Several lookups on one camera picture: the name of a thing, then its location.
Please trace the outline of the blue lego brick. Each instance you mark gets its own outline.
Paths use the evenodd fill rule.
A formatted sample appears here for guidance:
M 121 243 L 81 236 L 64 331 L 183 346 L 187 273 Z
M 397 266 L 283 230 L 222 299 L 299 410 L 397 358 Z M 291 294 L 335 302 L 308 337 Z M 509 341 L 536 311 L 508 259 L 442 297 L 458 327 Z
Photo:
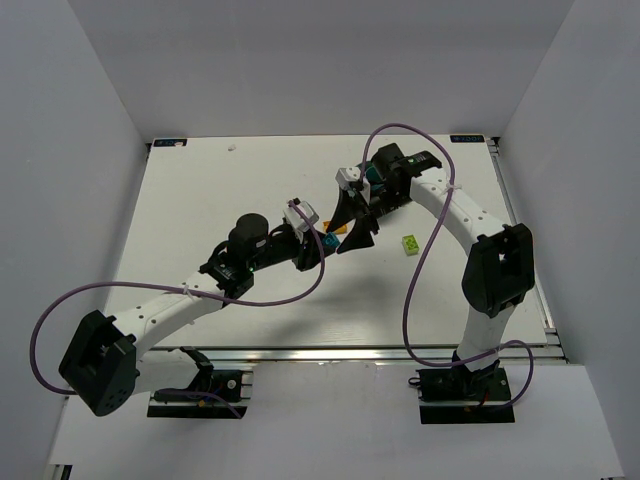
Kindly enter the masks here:
M 324 235 L 322 244 L 325 250 L 336 251 L 340 247 L 341 241 L 336 234 L 329 232 Z

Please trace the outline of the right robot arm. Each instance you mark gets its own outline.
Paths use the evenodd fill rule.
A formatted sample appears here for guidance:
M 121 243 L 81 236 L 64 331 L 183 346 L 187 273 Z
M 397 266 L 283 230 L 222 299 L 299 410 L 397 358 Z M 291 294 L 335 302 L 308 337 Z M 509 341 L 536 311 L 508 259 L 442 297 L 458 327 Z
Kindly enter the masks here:
M 428 151 L 405 155 L 392 143 L 379 148 L 371 164 L 374 182 L 358 167 L 336 174 L 339 199 L 326 229 L 353 225 L 337 251 L 373 246 L 380 218 L 410 202 L 436 216 L 467 256 L 461 286 L 469 313 L 453 360 L 468 378 L 494 370 L 507 321 L 535 283 L 530 229 L 481 208 L 448 182 L 441 161 Z

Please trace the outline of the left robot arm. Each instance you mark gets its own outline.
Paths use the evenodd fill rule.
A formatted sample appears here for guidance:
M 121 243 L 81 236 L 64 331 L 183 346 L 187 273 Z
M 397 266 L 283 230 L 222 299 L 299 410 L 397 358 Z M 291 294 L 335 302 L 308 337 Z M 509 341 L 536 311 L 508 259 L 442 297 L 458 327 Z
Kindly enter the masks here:
M 299 271 L 335 251 L 327 236 L 300 217 L 270 228 L 265 217 L 241 216 L 209 259 L 173 291 L 112 315 L 87 314 L 67 348 L 59 372 L 98 417 L 138 393 L 158 392 L 172 401 L 224 402 L 225 380 L 193 347 L 156 345 L 197 319 L 235 303 L 254 285 L 255 272 L 291 261 Z

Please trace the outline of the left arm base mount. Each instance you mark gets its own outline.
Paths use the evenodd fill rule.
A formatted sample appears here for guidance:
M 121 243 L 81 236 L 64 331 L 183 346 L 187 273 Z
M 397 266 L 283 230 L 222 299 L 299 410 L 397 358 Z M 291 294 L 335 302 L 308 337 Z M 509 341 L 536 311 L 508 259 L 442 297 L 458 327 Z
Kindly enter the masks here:
M 196 372 L 185 387 L 169 386 L 151 393 L 148 418 L 231 419 L 246 414 L 251 397 L 252 374 L 248 370 L 216 368 L 193 347 L 169 350 L 185 358 Z

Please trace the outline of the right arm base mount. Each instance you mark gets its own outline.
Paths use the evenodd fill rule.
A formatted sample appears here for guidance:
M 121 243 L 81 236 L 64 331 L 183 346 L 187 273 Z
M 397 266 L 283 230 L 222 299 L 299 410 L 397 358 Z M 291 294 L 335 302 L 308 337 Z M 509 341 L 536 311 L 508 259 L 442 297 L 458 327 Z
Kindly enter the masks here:
M 497 364 L 477 372 L 463 366 L 421 369 L 408 385 L 418 392 L 423 425 L 515 422 L 506 371 Z

